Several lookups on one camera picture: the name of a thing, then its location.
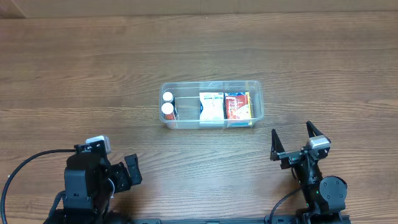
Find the red medicine box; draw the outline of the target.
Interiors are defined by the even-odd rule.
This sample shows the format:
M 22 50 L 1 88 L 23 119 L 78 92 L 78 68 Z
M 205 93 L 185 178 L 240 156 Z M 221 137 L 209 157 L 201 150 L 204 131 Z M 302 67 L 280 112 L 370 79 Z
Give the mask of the red medicine box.
M 228 119 L 250 119 L 251 109 L 247 95 L 226 95 L 226 115 Z

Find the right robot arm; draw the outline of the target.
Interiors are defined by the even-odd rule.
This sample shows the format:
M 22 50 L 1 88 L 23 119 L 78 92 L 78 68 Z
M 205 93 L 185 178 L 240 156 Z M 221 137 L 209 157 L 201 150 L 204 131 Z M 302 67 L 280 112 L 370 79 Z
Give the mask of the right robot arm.
M 318 162 L 327 157 L 331 141 L 311 121 L 306 122 L 308 141 L 301 150 L 286 152 L 275 129 L 271 131 L 270 160 L 281 161 L 282 169 L 290 169 L 299 188 L 279 200 L 268 216 L 273 223 L 276 208 L 291 195 L 302 191 L 307 206 L 287 218 L 295 223 L 349 223 L 341 211 L 346 208 L 347 183 L 337 176 L 322 176 Z

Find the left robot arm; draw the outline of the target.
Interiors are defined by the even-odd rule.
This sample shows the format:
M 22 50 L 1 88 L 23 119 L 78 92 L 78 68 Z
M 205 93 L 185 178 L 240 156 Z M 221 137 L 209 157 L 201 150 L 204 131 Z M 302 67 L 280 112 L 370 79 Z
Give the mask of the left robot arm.
M 112 196 L 142 182 L 137 155 L 124 160 L 112 165 L 102 154 L 89 152 L 69 157 L 65 190 L 57 195 L 45 223 L 132 223 L 129 216 L 109 210 Z

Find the orange bottle white cap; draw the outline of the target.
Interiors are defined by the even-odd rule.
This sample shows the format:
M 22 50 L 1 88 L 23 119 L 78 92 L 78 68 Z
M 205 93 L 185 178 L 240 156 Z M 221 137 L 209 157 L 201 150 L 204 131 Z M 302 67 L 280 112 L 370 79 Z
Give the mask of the orange bottle white cap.
M 177 110 L 171 103 L 164 103 L 161 106 L 161 111 L 165 120 L 177 120 L 178 118 Z

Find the dark bottle white cap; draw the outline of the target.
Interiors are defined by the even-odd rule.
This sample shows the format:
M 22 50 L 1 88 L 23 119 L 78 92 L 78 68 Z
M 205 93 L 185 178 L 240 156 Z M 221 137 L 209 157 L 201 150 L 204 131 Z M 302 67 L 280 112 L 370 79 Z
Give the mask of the dark bottle white cap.
M 175 104 L 174 95 L 171 92 L 169 92 L 169 91 L 166 91 L 166 92 L 163 93 L 162 99 L 163 99 L 163 101 L 165 103 L 171 103 L 172 105 Z

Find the blue VapoDrops box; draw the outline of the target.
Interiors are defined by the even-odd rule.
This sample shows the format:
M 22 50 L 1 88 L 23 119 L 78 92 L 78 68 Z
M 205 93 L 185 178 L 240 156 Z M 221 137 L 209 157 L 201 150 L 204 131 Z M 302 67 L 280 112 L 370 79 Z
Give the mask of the blue VapoDrops box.
M 225 93 L 225 108 L 228 126 L 252 125 L 252 102 L 248 91 Z

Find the white blue medicine box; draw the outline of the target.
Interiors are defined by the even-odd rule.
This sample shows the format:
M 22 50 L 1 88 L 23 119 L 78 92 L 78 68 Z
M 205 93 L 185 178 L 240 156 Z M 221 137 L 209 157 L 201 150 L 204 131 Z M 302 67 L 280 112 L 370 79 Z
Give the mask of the white blue medicine box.
M 200 127 L 224 127 L 224 93 L 200 92 Z

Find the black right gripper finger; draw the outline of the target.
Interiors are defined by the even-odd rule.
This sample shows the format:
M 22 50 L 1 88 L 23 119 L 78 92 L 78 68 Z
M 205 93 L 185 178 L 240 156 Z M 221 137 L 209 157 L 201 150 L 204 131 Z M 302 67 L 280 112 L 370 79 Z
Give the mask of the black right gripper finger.
M 310 138 L 321 136 L 323 133 L 319 131 L 311 121 L 306 122 L 308 136 Z
M 272 129 L 271 131 L 271 155 L 272 156 L 279 156 L 280 154 L 284 154 L 285 153 L 285 149 L 279 139 L 279 136 L 276 132 L 275 129 Z

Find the clear plastic container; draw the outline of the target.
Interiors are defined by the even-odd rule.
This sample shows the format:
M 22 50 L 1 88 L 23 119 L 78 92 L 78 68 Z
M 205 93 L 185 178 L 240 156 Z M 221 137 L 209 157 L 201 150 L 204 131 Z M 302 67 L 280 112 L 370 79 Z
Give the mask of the clear plastic container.
M 261 84 L 254 80 L 165 83 L 159 117 L 170 129 L 251 127 L 264 118 Z

